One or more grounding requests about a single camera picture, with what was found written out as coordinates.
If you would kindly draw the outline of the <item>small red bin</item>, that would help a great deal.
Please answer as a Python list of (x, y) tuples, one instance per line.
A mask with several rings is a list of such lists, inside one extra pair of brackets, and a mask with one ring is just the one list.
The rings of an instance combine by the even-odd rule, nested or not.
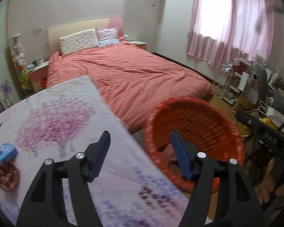
[(45, 89), (47, 87), (47, 77), (43, 77), (40, 80), (40, 86), (41, 86), (41, 89)]

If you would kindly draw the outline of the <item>far pink nightstand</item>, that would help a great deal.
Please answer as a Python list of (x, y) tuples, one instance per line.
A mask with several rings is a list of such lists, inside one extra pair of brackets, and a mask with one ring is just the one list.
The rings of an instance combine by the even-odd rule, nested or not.
[(139, 40), (130, 40), (129, 43), (143, 50), (148, 50), (148, 43)]

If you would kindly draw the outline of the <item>pink trash in basket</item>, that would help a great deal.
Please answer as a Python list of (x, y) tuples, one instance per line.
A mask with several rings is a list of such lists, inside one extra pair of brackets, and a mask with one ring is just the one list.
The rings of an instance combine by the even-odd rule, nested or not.
[(159, 152), (160, 159), (163, 163), (169, 164), (177, 161), (175, 151), (171, 144), (167, 145), (162, 152)]

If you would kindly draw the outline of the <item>cluttered desk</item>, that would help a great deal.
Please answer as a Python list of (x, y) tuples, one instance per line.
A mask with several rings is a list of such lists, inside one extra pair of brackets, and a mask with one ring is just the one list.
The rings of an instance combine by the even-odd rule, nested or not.
[(234, 106), (234, 111), (254, 113), (262, 122), (273, 129), (284, 133), (284, 98), (279, 90), (270, 90), (267, 82), (266, 65), (257, 59), (252, 63), (252, 70), (256, 73), (257, 107), (248, 108), (241, 97)]

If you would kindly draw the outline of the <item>pink nightstand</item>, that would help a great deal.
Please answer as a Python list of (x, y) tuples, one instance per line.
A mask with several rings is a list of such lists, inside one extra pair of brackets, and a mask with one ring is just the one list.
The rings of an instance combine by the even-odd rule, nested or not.
[(139, 40), (130, 40), (129, 43), (143, 50), (148, 50), (148, 43)]
[(42, 91), (43, 89), (41, 89), (40, 86), (40, 80), (43, 77), (47, 77), (48, 74), (48, 61), (42, 63), (41, 65), (33, 68), (30, 72), (29, 72), (29, 78), (30, 81), (32, 83), (33, 89), (35, 92), (39, 92)]

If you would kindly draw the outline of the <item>blue Vinda tissue pack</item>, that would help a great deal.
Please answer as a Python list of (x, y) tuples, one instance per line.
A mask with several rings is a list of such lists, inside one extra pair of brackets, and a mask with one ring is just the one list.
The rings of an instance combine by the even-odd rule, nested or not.
[(3, 144), (0, 147), (0, 164), (10, 161), (17, 154), (18, 154), (18, 151), (13, 144), (10, 144), (10, 143)]

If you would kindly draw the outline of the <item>striped pink pillow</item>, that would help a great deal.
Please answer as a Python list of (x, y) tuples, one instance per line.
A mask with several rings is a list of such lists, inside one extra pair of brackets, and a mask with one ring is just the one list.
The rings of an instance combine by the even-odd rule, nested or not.
[(118, 27), (96, 29), (96, 35), (99, 47), (106, 47), (106, 46), (120, 44)]

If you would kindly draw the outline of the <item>white floral pillow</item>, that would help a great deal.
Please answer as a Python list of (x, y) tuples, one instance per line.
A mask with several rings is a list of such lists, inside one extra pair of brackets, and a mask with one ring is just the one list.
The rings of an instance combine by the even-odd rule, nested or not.
[(60, 52), (67, 56), (85, 49), (99, 47), (95, 29), (84, 30), (59, 38)]

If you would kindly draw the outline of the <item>pink striped curtain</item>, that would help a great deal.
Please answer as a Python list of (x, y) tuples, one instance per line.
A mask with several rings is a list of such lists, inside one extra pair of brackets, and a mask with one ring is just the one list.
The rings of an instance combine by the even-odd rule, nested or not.
[(186, 54), (213, 67), (236, 58), (269, 60), (274, 0), (193, 0)]

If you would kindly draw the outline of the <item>brown striped scrunchie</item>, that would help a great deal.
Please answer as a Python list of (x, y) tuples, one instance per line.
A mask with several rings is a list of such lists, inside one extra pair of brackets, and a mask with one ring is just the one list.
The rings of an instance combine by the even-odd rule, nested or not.
[(0, 164), (0, 187), (7, 192), (13, 191), (20, 181), (20, 172), (13, 162)]

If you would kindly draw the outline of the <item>floral glass wardrobe door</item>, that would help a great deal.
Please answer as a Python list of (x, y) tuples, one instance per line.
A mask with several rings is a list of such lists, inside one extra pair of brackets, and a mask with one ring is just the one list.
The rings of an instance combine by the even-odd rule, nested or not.
[(9, 0), (0, 2), (0, 113), (20, 101), (20, 90), (9, 50), (7, 11)]

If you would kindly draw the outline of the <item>red mesh trash basket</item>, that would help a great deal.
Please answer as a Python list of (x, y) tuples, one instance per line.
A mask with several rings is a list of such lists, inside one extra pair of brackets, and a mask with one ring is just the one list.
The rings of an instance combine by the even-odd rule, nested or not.
[(171, 133), (178, 130), (184, 141), (212, 159), (235, 158), (242, 166), (245, 147), (239, 130), (209, 103), (192, 97), (170, 98), (158, 105), (145, 123), (145, 149), (153, 163), (177, 186), (191, 193), (194, 184), (169, 169)]

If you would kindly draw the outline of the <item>plush toy bouquet stack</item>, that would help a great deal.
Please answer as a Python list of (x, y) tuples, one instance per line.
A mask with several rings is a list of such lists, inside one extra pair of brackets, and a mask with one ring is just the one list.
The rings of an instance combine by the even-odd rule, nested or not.
[(9, 40), (9, 48), (20, 89), (24, 96), (30, 96), (34, 93), (34, 88), (30, 81), (29, 70), (27, 69), (23, 48), (20, 42), (20, 34)]

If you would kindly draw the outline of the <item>floral cherry tree tablecloth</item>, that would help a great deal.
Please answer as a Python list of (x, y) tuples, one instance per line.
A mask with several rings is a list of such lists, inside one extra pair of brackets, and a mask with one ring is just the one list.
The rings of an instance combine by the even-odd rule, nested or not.
[(97, 142), (111, 145), (99, 176), (89, 184), (104, 226), (178, 226), (187, 197), (152, 160), (105, 103), (88, 76), (45, 89), (0, 113), (0, 147), (13, 144), (18, 186), (0, 187), (0, 209), (16, 224), (24, 197), (44, 161), (70, 159)]

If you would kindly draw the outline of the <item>bed with coral duvet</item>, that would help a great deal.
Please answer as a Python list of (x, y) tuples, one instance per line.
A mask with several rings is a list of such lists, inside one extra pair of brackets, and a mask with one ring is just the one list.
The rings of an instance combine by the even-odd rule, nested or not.
[[(88, 29), (118, 28), (118, 45), (61, 54), (62, 37)], [(195, 97), (210, 101), (211, 83), (197, 72), (125, 40), (121, 18), (91, 19), (48, 30), (51, 57), (47, 87), (87, 75), (130, 133), (141, 130), (163, 101)]]

